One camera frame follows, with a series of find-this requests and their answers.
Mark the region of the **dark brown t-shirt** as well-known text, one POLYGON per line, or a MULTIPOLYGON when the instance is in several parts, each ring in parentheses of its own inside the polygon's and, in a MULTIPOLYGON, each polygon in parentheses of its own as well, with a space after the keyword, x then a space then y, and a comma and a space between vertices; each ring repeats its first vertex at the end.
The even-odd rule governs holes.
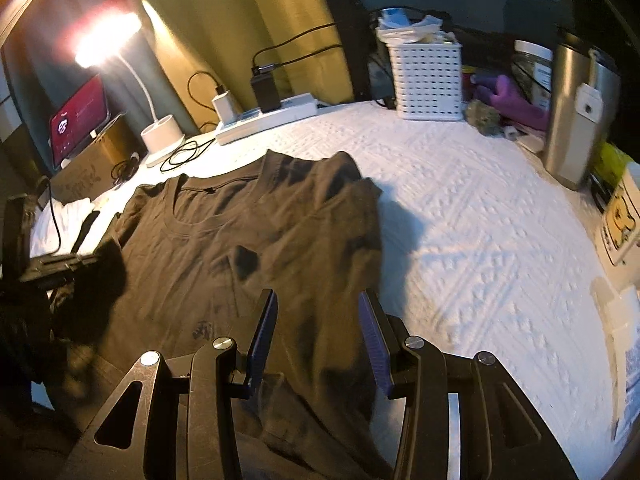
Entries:
POLYGON ((103 269, 54 296, 66 343, 47 392, 86 428, 148 350, 248 341, 264 289, 279 300, 265 376, 235 401, 246 478, 386 479, 370 431, 375 383, 358 296, 380 281, 378 187, 344 152, 267 152, 228 174, 142 185, 108 226, 103 269))

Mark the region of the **brown cardboard box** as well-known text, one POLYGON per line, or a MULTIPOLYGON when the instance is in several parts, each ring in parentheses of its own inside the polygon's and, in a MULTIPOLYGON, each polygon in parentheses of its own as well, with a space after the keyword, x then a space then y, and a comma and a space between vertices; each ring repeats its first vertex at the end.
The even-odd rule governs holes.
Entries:
POLYGON ((148 154, 125 114, 112 119, 91 142, 52 178, 52 195, 63 204, 95 200, 114 188, 128 160, 140 162, 148 154))

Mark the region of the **red screen tablet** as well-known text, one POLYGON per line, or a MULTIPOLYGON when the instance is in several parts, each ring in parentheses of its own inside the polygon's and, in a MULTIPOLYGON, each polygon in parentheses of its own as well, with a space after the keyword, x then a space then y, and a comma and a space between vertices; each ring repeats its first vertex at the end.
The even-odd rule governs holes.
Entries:
POLYGON ((58 168, 110 118, 104 84, 99 74, 85 82, 50 118, 49 132, 53 167, 58 168))

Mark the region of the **white textured bedspread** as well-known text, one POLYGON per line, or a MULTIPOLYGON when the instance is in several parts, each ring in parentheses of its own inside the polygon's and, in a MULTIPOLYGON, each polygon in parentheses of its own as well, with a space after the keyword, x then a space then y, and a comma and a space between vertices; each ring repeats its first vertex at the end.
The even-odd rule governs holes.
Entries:
MULTIPOLYGON (((465 122, 405 122, 373 104, 212 144, 177 169, 143 170, 96 201, 90 252, 142 185, 210 178, 267 152, 320 160, 344 152, 380 191, 383 308, 446 352, 495 353, 582 479, 607 474, 613 372, 599 302, 610 289, 592 241, 594 211, 573 204, 513 143, 465 122)), ((401 407, 375 388, 370 431, 390 465, 401 407)))

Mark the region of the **white cartoon mug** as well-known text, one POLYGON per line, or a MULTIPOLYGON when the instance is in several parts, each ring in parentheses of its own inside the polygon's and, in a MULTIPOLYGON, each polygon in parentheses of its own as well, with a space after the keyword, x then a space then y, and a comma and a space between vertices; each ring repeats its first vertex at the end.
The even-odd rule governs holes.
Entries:
POLYGON ((617 266, 639 238, 639 164, 628 162, 603 214, 600 240, 612 266, 617 266))

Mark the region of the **white charger plug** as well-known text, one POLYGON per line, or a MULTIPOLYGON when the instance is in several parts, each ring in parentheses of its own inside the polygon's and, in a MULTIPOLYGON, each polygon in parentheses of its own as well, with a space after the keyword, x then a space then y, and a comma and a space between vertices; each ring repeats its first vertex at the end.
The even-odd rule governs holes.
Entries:
POLYGON ((214 110, 223 126, 234 124, 241 116, 242 110, 230 90, 218 93, 212 99, 214 110))

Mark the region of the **white desk lamp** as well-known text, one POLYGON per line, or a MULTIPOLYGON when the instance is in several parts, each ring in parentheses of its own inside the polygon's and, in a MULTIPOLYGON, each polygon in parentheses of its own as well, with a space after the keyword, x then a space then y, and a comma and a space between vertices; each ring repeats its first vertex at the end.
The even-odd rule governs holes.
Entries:
POLYGON ((142 29, 142 21, 134 12, 107 11, 92 20, 77 40, 74 59, 82 68, 99 67, 111 58, 117 58, 126 67, 140 87, 148 104, 152 122, 140 133, 149 152, 145 165, 159 165, 173 153, 186 138, 171 114, 160 117, 149 92, 138 72, 124 57, 122 50, 142 29))

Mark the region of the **black power adapter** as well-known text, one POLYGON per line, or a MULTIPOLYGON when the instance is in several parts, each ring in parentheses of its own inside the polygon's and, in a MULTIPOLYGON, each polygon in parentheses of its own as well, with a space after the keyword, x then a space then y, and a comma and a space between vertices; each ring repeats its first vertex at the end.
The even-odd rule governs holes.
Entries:
POLYGON ((257 105, 264 114, 280 110, 281 100, 278 93, 273 72, 276 66, 273 64, 256 65, 252 67, 250 85, 254 91, 257 105))

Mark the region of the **white power strip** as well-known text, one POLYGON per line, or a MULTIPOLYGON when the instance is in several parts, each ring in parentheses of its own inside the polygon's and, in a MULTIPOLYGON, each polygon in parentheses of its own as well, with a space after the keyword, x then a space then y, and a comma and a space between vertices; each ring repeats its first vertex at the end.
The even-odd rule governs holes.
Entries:
POLYGON ((229 125, 218 125, 215 139, 219 145, 229 144, 258 132, 316 116, 317 113, 318 101, 310 93, 291 96, 281 102, 278 110, 263 113, 256 107, 239 114, 229 125))

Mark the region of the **yellow curtain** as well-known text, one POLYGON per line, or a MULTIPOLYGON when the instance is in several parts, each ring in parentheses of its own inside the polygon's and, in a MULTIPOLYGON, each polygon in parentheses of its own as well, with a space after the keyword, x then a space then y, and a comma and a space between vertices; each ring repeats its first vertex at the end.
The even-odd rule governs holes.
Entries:
POLYGON ((281 96, 309 92, 329 104, 355 97, 342 40, 326 0, 128 0, 143 35, 171 84, 160 115, 171 114, 193 136, 214 118, 195 98, 210 101, 213 74, 244 110, 257 102, 252 59, 284 61, 276 71, 281 96))

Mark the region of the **purple plush toy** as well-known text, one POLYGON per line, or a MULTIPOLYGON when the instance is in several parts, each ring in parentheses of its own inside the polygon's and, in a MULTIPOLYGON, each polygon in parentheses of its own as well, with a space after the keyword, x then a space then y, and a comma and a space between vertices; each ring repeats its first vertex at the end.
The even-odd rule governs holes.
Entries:
POLYGON ((529 103, 509 76, 476 76, 474 98, 492 106, 497 112, 526 127, 546 131, 548 110, 529 103))

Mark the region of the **stainless steel tumbler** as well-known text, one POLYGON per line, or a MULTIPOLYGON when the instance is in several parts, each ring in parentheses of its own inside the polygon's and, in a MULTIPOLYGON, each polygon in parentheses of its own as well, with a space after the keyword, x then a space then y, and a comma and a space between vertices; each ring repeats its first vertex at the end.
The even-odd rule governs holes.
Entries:
POLYGON ((619 98, 620 74, 614 58, 559 28, 542 163, 566 188, 577 190, 588 177, 608 137, 619 98))

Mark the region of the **white perforated basket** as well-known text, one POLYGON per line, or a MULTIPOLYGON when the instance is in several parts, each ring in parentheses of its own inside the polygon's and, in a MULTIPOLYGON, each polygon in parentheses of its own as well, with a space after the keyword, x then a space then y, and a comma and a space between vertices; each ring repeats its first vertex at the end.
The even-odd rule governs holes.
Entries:
POLYGON ((389 47, 396 112, 405 120, 462 119, 460 44, 401 44, 389 47))

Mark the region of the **clear glass jar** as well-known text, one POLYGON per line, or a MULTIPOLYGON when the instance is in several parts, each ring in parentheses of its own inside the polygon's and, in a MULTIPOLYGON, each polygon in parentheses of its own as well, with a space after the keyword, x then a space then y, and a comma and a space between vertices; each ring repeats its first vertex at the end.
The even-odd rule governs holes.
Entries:
POLYGON ((544 112, 550 108, 552 58, 552 51, 540 44, 514 41, 512 74, 527 101, 544 112))

